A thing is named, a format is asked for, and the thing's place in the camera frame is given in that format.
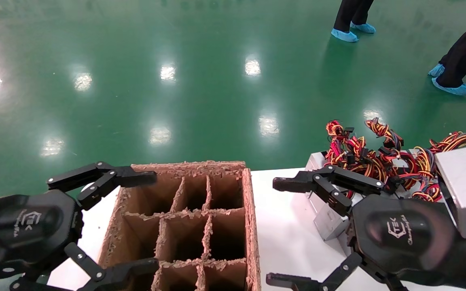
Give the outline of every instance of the wire harness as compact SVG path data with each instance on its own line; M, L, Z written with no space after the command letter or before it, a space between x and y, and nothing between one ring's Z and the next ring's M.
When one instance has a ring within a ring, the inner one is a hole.
M324 166L338 166L380 180L389 194L393 194L399 185L410 190L419 182L420 188L412 198L430 202L442 199L434 154L466 146L466 133L455 131L441 142L431 139L430 148L414 147L415 153L410 153L402 150L403 138L389 125L380 123L379 118L366 120L365 124L377 138L384 137L383 147L377 151L368 149L364 136L352 135L353 127L345 128L338 120L332 120L326 125L330 148L325 154ZM403 160L407 167L395 166L395 159ZM347 191L345 195L351 199L354 193Z

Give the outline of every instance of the foot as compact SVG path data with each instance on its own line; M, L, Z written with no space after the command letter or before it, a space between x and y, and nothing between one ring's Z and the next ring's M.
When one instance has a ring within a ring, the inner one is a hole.
M373 25L370 25L367 23L356 25L353 22L350 22L350 27L355 28L365 33L375 33L377 31L375 27L373 27Z
M337 29L332 29L332 35L340 40L344 40L347 42L357 42L359 39L357 38L357 35L355 35L353 32L342 32L338 31Z
M436 81L436 79L438 79L438 77L432 78L432 83L436 88L440 90L444 90L445 92L449 92L450 94L458 95L458 96L466 95L466 84L465 83L458 88L445 88L445 87L440 86L438 82Z
M444 70L445 67L442 64L438 64L431 71L429 71L429 75L433 77L439 77Z

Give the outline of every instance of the cardboard box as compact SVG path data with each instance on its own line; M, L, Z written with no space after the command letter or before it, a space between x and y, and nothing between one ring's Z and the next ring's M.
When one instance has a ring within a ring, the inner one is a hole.
M153 186L122 188L100 254L102 267L155 257L130 291L261 291L251 171L244 162L134 164Z

